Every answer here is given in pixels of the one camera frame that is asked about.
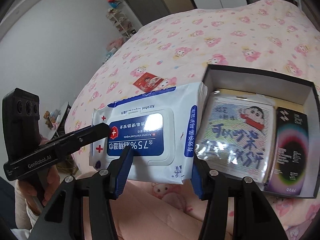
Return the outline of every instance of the red cross symbol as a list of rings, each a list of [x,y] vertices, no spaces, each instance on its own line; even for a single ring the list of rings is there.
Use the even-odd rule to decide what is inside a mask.
[[[114,126],[114,127],[111,128],[110,138],[114,139],[114,138],[117,138],[117,137],[118,137],[118,128]]]
[[[103,148],[101,148],[101,145],[99,145],[99,147],[97,147],[96,150],[98,150],[98,152],[100,153],[103,150]]]

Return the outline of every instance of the alcohol wipes package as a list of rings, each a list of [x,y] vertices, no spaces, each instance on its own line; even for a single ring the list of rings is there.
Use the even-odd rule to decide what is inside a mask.
[[[274,132],[273,102],[211,94],[196,140],[196,154],[210,168],[264,183]]]
[[[182,184],[192,175],[196,131],[207,87],[202,82],[152,91],[95,110],[110,138],[91,145],[89,164],[105,169],[126,146],[135,151],[128,179]]]

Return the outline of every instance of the bed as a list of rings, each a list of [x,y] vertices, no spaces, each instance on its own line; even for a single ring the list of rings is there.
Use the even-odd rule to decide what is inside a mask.
[[[258,68],[310,80],[319,94],[319,49],[320,33],[302,11],[283,0],[169,15],[142,27],[93,75],[74,102],[65,131],[90,125],[94,108],[143,93],[133,83],[145,72],[163,78],[157,87],[163,89],[201,81],[208,63]],[[94,171],[88,165],[89,147],[73,158],[82,173]],[[150,194],[155,187],[133,183]],[[320,208],[320,195],[268,200],[290,240],[305,233]],[[205,207],[197,205],[184,211],[201,221]],[[232,204],[229,211],[232,228]]]

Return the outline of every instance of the pink bedspread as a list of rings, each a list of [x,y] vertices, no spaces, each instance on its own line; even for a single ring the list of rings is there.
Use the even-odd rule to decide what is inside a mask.
[[[164,79],[156,88],[161,89],[201,81],[207,63],[252,67],[311,80],[319,93],[318,49],[319,32],[296,6],[282,0],[170,15],[142,27],[94,74],[74,102],[65,130],[71,132],[90,125],[94,108],[143,93],[133,83],[145,72]],[[89,147],[74,153],[73,158],[82,173],[94,170],[88,165]],[[202,221],[206,203],[197,200],[188,185],[180,188],[133,183],[138,186],[134,190],[151,194],[155,204],[149,208],[162,199],[167,205],[164,210],[167,216],[174,213],[180,214],[181,220],[190,217]],[[169,187],[171,197],[152,196],[154,187],[161,190]],[[291,240],[300,238],[320,207],[320,197],[305,200],[270,197],[269,202]],[[229,233],[232,233],[232,209],[230,204]],[[120,222],[123,226],[129,223]],[[172,226],[172,221],[164,223]],[[128,234],[124,239],[135,238]]]

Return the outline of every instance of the human hand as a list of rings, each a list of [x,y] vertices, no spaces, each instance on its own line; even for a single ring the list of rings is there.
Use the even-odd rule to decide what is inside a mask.
[[[55,165],[52,166],[48,171],[47,182],[48,185],[44,192],[44,200],[42,201],[44,206],[48,203],[53,193],[60,185],[60,176]],[[34,212],[34,214],[40,215],[41,211],[38,209],[32,198],[33,196],[37,196],[36,189],[30,183],[24,180],[18,180],[18,185],[22,195],[25,197],[28,203],[29,208]]]

